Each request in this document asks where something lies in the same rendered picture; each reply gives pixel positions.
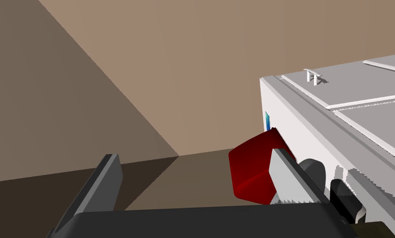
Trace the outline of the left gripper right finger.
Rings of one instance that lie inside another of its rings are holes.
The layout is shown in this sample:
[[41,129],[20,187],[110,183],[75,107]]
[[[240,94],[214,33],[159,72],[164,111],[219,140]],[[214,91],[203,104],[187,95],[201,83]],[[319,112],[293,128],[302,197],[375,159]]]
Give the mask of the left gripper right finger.
[[328,203],[326,170],[322,162],[305,159],[297,163],[283,148],[271,153],[269,175],[276,193],[271,204]]

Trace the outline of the white cabinet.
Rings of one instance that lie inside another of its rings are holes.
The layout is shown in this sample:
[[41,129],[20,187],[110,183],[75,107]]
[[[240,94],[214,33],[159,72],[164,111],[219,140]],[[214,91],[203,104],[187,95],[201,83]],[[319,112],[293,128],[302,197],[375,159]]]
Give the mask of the white cabinet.
[[260,79],[262,111],[269,114],[271,128],[299,162],[323,163],[328,199],[331,181],[342,180],[366,208],[366,221],[360,224],[382,221],[395,235],[395,157],[334,114],[395,99],[327,109],[281,76]]

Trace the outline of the grey cabinet door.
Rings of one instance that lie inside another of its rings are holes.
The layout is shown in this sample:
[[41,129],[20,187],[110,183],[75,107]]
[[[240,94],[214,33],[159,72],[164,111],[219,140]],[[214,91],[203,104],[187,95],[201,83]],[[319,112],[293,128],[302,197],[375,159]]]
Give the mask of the grey cabinet door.
[[363,64],[395,71],[395,55],[364,60]]
[[307,71],[284,74],[281,78],[327,109],[395,99],[395,71],[361,61],[323,67],[307,79]]
[[341,109],[334,114],[395,157],[395,101]]

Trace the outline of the red box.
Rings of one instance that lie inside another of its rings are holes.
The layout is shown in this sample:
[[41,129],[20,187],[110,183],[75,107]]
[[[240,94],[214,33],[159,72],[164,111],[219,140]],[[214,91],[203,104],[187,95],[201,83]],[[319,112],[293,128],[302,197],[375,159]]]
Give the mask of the red box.
[[274,148],[284,148],[294,155],[280,135],[272,127],[240,144],[228,154],[233,193],[238,199],[270,204],[276,189],[269,174],[271,153]]

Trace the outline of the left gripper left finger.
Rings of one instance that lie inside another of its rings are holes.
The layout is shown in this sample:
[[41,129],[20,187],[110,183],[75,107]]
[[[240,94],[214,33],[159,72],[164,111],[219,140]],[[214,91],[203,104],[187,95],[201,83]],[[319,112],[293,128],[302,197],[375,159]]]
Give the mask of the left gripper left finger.
[[60,219],[54,232],[59,232],[76,214],[112,211],[122,179],[119,154],[105,155]]

